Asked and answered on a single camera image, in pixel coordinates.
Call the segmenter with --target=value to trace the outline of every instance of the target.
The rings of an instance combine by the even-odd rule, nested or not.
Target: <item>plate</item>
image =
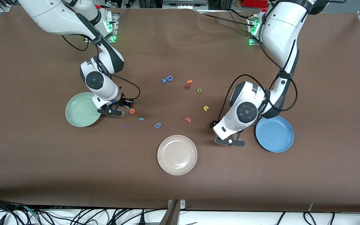
[[[288,121],[279,116],[259,120],[255,134],[259,144],[274,153],[286,151],[294,141],[293,128]]]
[[[197,148],[188,137],[173,135],[159,145],[157,161],[168,174],[184,175],[190,172],[197,162]]]
[[[66,105],[67,121],[75,127],[87,127],[95,123],[101,116],[97,112],[92,97],[93,93],[83,92],[75,95]]]

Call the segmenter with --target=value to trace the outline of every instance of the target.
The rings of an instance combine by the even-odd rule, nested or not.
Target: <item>white floor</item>
[[[73,219],[80,209],[50,209],[46,210],[52,215]],[[101,211],[96,209],[93,212],[86,214],[82,217],[80,222],[86,222],[88,218],[95,213]],[[96,221],[87,223],[88,225],[104,225],[112,217],[114,209],[109,209],[108,214],[102,212],[98,214]],[[145,214],[145,221],[147,223],[160,222],[165,214],[165,210],[154,211]],[[121,225],[127,219],[140,214],[141,209],[134,209],[118,219],[117,225]],[[281,212],[224,212],[224,211],[181,211],[179,225],[189,225],[196,223],[196,225],[275,225],[282,213]],[[5,215],[5,212],[0,212],[0,219]],[[19,212],[18,215],[23,219],[24,223],[27,222],[25,215]],[[332,217],[331,213],[315,213],[312,212],[317,225],[329,225]],[[38,225],[36,218],[30,218],[32,224]],[[130,220],[125,225],[135,225],[140,221],[140,217]],[[55,219],[56,225],[69,225],[70,221]],[[43,224],[49,224],[45,220],[42,220]],[[6,217],[4,225],[16,225],[16,220],[12,215]],[[308,225],[301,212],[287,212],[281,220],[281,225]],[[358,213],[336,213],[333,221],[333,225],[360,225],[360,214]]]

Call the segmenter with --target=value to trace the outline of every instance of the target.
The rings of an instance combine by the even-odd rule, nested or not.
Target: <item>white plate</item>
[[[193,141],[183,135],[173,135],[159,145],[157,161],[171,175],[184,175],[197,162],[197,148]]]

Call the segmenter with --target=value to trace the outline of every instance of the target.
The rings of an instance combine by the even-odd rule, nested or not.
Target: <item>brown table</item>
[[[136,114],[124,108],[124,117],[102,116],[77,128],[64,110],[71,97],[88,91],[78,71],[95,48],[79,52],[12,7],[0,17],[0,198],[132,208],[164,208],[167,199],[184,198],[196,209],[265,211],[306,211],[314,201],[313,211],[360,212],[355,14],[307,18],[298,39],[299,100],[281,114],[295,139],[283,153],[260,147],[253,128],[243,132],[246,146],[239,148],[215,144],[208,127],[235,77],[249,73],[269,86],[277,74],[246,34],[240,24],[191,10],[129,10],[113,45],[126,62],[118,75],[142,90]],[[85,45],[79,37],[70,40]],[[162,84],[168,75],[173,81]],[[127,96],[137,94],[115,82]],[[291,88],[285,105],[293,99]],[[156,158],[160,142],[173,134],[191,138],[198,150],[197,164],[183,176],[165,173]]]

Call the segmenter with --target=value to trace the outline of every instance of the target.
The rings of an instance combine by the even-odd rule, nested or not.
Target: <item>green plate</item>
[[[75,127],[87,127],[95,123],[101,114],[93,103],[93,93],[83,92],[75,95],[66,105],[67,121]]]

